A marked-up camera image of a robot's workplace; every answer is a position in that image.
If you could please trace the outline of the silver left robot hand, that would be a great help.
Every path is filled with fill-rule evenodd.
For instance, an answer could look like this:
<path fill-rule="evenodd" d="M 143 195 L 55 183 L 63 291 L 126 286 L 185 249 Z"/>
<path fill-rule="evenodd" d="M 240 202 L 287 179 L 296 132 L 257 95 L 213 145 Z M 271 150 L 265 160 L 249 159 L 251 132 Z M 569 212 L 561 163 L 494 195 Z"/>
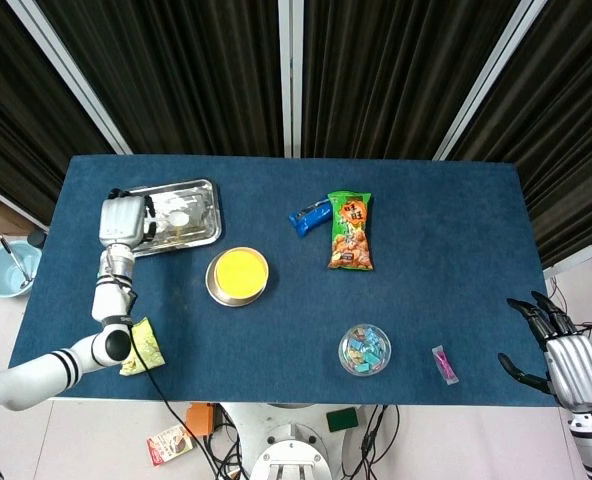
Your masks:
<path fill-rule="evenodd" d="M 149 195 L 112 189 L 103 201 L 99 240 L 104 247 L 122 244 L 134 249 L 156 234 L 155 207 Z"/>

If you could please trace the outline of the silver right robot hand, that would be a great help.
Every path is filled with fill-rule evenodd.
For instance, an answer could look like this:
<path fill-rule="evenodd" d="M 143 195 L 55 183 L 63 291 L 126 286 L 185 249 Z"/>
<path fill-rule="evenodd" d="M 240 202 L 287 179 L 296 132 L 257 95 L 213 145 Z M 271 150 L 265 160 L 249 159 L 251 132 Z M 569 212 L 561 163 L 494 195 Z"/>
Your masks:
<path fill-rule="evenodd" d="M 528 374 L 504 353 L 498 360 L 517 382 L 546 395 L 575 414 L 592 412 L 592 344 L 561 308 L 534 291 L 534 303 L 508 298 L 507 304 L 526 321 L 545 360 L 547 375 Z"/>

